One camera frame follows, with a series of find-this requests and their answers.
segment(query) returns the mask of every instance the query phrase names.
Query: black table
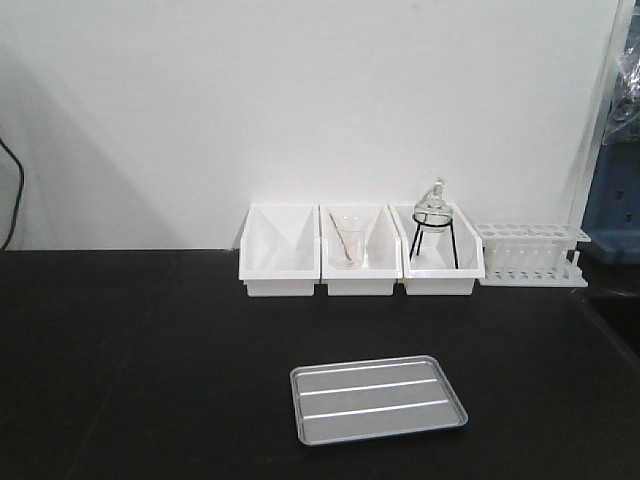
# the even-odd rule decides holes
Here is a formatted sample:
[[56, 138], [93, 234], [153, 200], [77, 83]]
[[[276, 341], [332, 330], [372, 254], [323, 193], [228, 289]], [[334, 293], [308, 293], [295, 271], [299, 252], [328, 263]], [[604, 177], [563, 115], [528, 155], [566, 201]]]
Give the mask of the black table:
[[[640, 478], [637, 364], [569, 289], [248, 298], [237, 262], [2, 254], [0, 478]], [[298, 442], [293, 367], [415, 354], [467, 426]]]

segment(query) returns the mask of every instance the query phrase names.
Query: aluminum tray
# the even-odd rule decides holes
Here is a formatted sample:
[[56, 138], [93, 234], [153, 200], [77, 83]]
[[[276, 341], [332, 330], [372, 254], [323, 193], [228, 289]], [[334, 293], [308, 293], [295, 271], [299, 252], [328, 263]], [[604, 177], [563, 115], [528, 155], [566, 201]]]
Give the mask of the aluminum tray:
[[291, 390], [305, 445], [461, 427], [468, 420], [440, 365], [426, 355], [298, 367]]

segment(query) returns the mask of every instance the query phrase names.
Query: white wall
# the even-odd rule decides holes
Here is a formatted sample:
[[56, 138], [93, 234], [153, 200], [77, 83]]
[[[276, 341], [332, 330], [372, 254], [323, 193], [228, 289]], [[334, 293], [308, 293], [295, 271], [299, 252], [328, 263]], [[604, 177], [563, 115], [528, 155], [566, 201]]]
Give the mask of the white wall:
[[438, 175], [476, 221], [565, 222], [617, 3], [2, 2], [14, 248], [227, 248], [252, 201]]

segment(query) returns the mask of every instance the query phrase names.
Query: test tube rack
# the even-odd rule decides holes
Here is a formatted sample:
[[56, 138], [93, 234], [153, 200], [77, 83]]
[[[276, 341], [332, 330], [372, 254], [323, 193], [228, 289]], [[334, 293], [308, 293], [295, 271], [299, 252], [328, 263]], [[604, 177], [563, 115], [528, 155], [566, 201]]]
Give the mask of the test tube rack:
[[480, 223], [487, 286], [586, 287], [578, 268], [577, 242], [591, 239], [579, 228], [557, 224]]

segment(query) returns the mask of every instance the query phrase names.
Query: white plastic bin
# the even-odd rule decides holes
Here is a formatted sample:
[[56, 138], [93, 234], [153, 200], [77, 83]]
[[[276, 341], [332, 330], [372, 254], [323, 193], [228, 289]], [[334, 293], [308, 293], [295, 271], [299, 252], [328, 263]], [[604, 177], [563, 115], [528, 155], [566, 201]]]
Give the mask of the white plastic bin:
[[403, 278], [407, 295], [470, 295], [476, 278], [484, 277], [482, 241], [462, 211], [453, 208], [458, 266], [455, 268], [451, 232], [425, 232], [420, 255], [409, 260], [416, 231], [413, 205], [390, 205], [391, 215], [402, 240]]
[[[330, 213], [338, 223], [345, 217], [357, 218], [364, 227], [361, 266], [345, 266], [336, 258], [343, 244]], [[393, 286], [402, 276], [402, 255], [400, 238], [386, 205], [321, 205], [320, 224], [322, 282], [327, 284], [329, 295], [393, 294]]]
[[239, 278], [250, 297], [311, 296], [320, 282], [317, 205], [251, 205]]

